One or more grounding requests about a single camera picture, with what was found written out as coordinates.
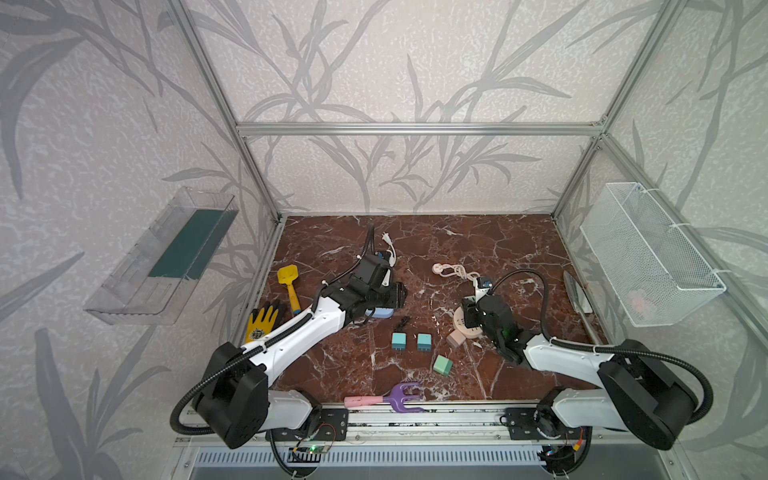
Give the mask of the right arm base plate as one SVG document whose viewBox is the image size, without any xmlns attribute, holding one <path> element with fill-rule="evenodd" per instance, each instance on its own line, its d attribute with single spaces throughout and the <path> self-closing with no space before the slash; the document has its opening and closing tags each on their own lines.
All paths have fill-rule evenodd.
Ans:
<svg viewBox="0 0 768 480">
<path fill-rule="evenodd" d="M 512 440 L 559 440 L 564 435 L 560 424 L 536 407 L 506 408 L 500 423 L 507 429 Z"/>
</svg>

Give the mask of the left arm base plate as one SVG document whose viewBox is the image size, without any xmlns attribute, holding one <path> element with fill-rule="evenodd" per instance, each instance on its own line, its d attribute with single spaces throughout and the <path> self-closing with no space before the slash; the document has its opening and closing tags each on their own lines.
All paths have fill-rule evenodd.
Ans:
<svg viewBox="0 0 768 480">
<path fill-rule="evenodd" d="M 271 436 L 277 442 L 343 441 L 347 435 L 349 414 L 346 408 L 322 407 L 311 413 L 298 429 L 275 429 Z"/>
</svg>

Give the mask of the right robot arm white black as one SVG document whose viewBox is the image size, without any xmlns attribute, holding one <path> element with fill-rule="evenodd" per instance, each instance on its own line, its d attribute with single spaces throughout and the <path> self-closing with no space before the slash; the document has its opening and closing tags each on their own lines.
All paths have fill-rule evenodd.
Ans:
<svg viewBox="0 0 768 480">
<path fill-rule="evenodd" d="M 474 293 L 463 299 L 468 328 L 478 328 L 497 353 L 516 366 L 562 374 L 590 384 L 588 390 L 553 390 L 538 404 L 543 435 L 557 429 L 598 427 L 633 434 L 657 450 L 669 450 L 682 430 L 706 417 L 714 390 L 706 375 L 687 361 L 625 340 L 619 345 L 564 340 L 547 325 L 550 289 L 542 291 L 540 330 L 519 326 L 497 294 L 499 283 L 468 274 Z"/>
</svg>

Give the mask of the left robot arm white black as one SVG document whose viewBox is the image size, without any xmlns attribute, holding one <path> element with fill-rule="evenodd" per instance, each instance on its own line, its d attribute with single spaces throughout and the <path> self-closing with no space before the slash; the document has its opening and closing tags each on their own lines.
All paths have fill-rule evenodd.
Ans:
<svg viewBox="0 0 768 480">
<path fill-rule="evenodd" d="M 186 436 L 215 434 L 237 449 L 256 434 L 275 438 L 289 430 L 315 434 L 322 406 L 310 394 L 274 391 L 272 385 L 299 357 L 360 318 L 389 318 L 403 307 L 407 289 L 394 279 L 397 251 L 388 234 L 374 248 L 369 232 L 355 263 L 316 291 L 311 305 L 276 330 L 243 346 L 230 342 L 212 354 L 201 380 L 174 406 L 171 429 Z"/>
</svg>

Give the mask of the light green plug cube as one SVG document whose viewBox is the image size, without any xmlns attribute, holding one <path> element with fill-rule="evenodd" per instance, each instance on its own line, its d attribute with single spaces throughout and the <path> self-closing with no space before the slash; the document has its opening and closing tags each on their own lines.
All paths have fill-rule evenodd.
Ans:
<svg viewBox="0 0 768 480">
<path fill-rule="evenodd" d="M 452 368 L 453 361 L 442 355 L 438 355 L 432 365 L 432 370 L 442 376 L 449 376 Z"/>
</svg>

